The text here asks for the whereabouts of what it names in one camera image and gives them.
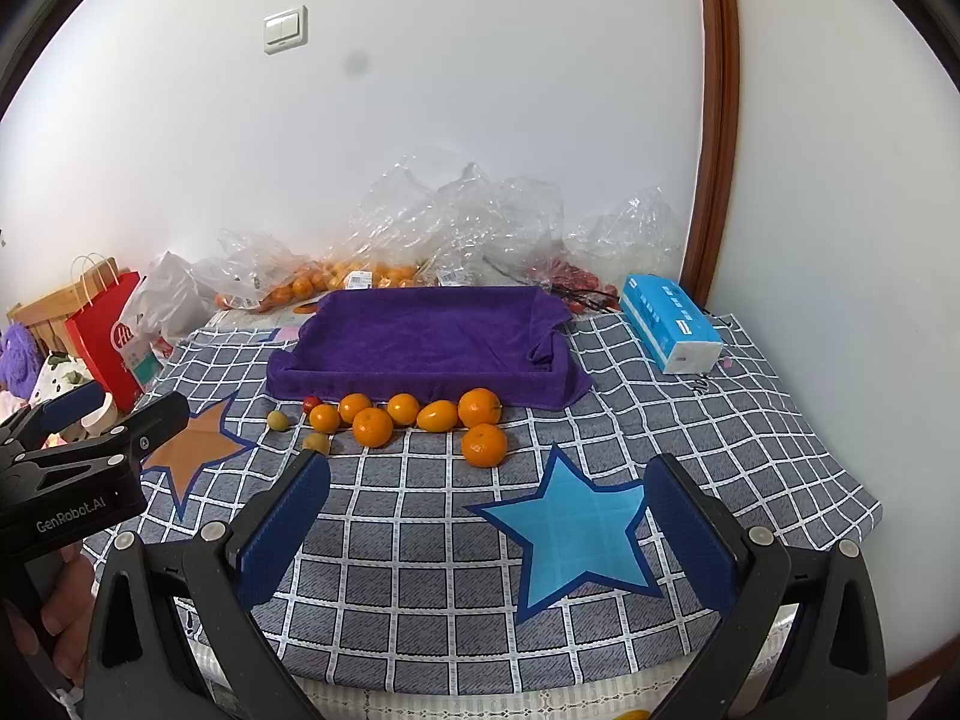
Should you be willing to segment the person's left hand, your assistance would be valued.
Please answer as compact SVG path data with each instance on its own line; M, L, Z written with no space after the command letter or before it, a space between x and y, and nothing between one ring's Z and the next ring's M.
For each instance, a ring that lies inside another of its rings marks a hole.
M94 611L94 571L78 543L62 548L60 559L57 583L41 610L41 629L55 639L53 666L75 686L81 686Z

